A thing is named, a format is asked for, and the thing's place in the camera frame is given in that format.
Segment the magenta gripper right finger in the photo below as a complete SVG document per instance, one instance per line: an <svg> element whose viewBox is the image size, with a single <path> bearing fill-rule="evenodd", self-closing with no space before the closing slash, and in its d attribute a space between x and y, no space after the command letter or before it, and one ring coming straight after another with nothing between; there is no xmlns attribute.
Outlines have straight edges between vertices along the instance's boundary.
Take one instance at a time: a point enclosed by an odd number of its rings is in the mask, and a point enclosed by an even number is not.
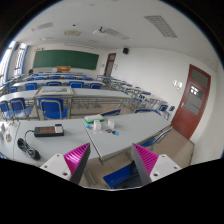
<svg viewBox="0 0 224 224"><path fill-rule="evenodd" d="M131 154L143 186L181 170L166 154L157 155L137 144L132 144Z"/></svg>

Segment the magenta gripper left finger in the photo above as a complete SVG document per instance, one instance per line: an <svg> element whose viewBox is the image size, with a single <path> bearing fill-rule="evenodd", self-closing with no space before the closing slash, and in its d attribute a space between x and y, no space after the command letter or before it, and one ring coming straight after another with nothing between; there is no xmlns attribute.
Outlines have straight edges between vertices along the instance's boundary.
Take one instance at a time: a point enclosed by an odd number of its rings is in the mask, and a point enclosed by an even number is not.
<svg viewBox="0 0 224 224"><path fill-rule="evenodd" d="M55 154L41 166L41 169L74 184L78 184L83 175L89 155L90 144L86 143L64 155Z"/></svg>

